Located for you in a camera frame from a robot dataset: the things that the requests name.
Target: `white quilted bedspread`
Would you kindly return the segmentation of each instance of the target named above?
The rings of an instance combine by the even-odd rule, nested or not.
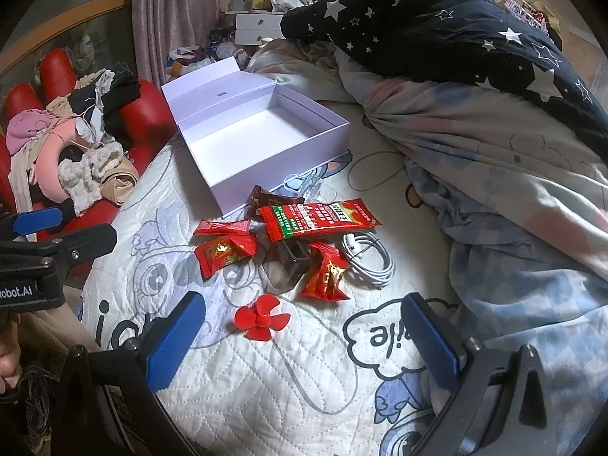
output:
[[[203,281],[191,235],[218,210],[181,138],[142,176],[114,221],[116,249],[96,260],[87,280],[82,321],[104,348],[140,334],[188,290],[204,296],[205,324],[158,395],[184,434],[212,454],[400,456],[433,418],[399,301],[418,291],[449,313],[456,303],[449,243],[434,211],[407,189],[402,155],[361,123],[361,108],[331,108],[351,122],[352,137],[349,155],[319,168],[324,190],[338,200],[363,198],[384,223],[378,234],[397,263],[387,288],[347,276],[340,288],[351,299],[336,304],[302,301],[291,291],[279,295],[277,308],[291,320],[271,342],[234,332],[236,308],[266,289],[259,264],[267,246]],[[372,252],[368,264],[379,259]]]

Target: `drawer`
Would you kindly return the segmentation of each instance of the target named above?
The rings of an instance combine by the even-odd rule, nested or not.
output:
[[[284,39],[281,31],[266,31],[263,29],[237,29],[234,42],[239,45],[262,44],[262,38]]]
[[[280,31],[282,18],[283,14],[238,14],[236,28]]]

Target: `pink curtain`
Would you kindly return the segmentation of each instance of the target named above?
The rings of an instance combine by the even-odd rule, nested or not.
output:
[[[170,50],[207,45],[218,0],[133,0],[132,11],[138,75],[161,86]]]

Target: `box lid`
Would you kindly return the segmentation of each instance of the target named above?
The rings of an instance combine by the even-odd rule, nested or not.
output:
[[[241,94],[269,87],[274,80],[241,71],[234,57],[203,66],[161,87],[175,122]]]

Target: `human hand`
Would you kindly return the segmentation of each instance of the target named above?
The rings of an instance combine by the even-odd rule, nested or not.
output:
[[[0,394],[4,394],[7,388],[16,388],[21,376],[21,348],[17,341],[17,325],[20,322],[19,313],[10,314],[6,326],[0,329]]]

